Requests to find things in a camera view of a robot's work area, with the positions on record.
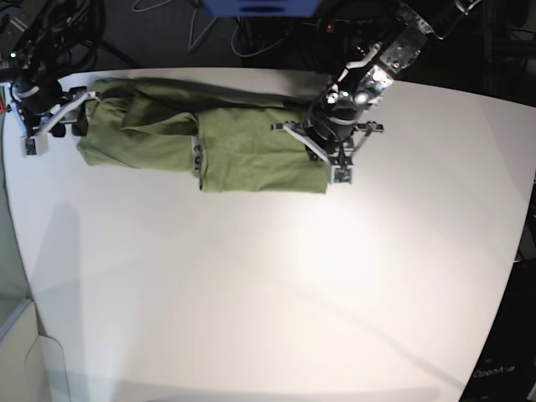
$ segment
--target white table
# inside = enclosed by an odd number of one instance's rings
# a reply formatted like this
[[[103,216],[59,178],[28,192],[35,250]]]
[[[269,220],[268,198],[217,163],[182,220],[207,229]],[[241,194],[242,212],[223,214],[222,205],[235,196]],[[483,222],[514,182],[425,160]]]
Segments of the white table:
[[[311,75],[169,77],[314,95]],[[386,132],[327,195],[204,194],[187,174],[23,159],[13,220],[73,401],[457,402],[512,267],[536,170],[534,109],[396,83]]]

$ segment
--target folded green shirt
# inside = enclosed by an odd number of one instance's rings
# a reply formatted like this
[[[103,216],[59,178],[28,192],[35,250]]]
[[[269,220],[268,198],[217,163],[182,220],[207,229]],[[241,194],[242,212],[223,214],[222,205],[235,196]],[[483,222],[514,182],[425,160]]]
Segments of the folded green shirt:
[[[311,161],[285,131],[272,130],[301,119],[281,100],[141,80],[98,81],[93,90],[102,101],[88,105],[89,130],[78,145],[89,165],[193,172],[198,142],[203,191],[326,191],[325,164]]]

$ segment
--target green cloth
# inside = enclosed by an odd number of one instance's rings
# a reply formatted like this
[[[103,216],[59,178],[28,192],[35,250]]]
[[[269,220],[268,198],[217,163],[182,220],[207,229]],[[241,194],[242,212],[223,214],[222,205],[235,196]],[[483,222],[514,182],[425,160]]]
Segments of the green cloth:
[[[301,119],[281,100],[141,80],[98,81],[93,90],[102,101],[88,105],[89,130],[78,145],[89,165],[192,172],[197,136],[205,192],[326,191],[325,164],[285,131],[272,131]]]

